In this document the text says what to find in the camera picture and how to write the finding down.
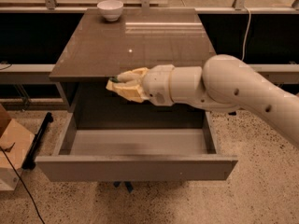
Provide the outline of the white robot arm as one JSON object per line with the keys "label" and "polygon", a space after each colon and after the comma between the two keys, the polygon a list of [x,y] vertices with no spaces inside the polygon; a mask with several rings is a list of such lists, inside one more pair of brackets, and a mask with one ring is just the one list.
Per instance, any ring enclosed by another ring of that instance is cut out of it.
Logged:
{"label": "white robot arm", "polygon": [[299,97],[234,56],[216,55],[202,66],[137,68],[110,78],[107,89],[129,101],[157,106],[186,104],[226,113],[242,108],[299,147]]}

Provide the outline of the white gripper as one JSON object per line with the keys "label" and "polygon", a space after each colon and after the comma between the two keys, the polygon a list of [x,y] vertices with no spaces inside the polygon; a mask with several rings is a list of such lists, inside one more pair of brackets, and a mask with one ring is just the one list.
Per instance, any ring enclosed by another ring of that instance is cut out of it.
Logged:
{"label": "white gripper", "polygon": [[[171,106],[170,75],[174,70],[172,64],[157,65],[150,70],[146,67],[126,71],[117,75],[116,83],[111,80],[106,89],[117,93],[128,101],[143,103],[149,100],[157,106]],[[142,86],[137,81],[142,78]]]}

